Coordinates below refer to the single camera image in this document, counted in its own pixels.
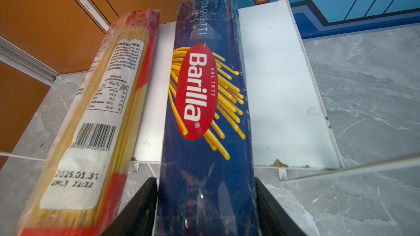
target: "dry spaghetti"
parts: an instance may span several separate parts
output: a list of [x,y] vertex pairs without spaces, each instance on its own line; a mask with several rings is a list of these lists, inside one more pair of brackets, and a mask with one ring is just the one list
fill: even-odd
[[50,149],[16,235],[99,235],[116,217],[139,129],[159,12],[105,35]]

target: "plastic wrap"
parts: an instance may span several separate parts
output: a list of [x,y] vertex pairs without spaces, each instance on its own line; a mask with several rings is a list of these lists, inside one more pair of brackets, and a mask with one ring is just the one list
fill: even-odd
[[176,20],[157,235],[258,235],[236,0],[182,2]]
[[105,35],[50,148],[15,235],[95,236],[117,216],[142,115],[160,13]]

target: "nutrition facts table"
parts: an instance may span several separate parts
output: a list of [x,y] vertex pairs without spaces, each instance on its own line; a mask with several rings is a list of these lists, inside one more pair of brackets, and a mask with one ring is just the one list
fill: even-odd
[[128,85],[119,82],[105,82],[95,93],[87,109],[121,113],[128,89]]

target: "barcode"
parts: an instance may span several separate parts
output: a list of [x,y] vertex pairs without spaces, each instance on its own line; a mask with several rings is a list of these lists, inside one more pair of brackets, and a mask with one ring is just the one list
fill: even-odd
[[83,123],[76,141],[71,145],[77,149],[109,150],[115,133],[115,126]]

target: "white shelf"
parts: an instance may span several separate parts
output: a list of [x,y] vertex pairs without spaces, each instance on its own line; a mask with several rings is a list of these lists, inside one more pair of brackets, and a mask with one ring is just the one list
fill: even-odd
[[[318,88],[285,0],[239,9],[255,166],[340,168]],[[175,23],[160,25],[134,158],[159,163]]]

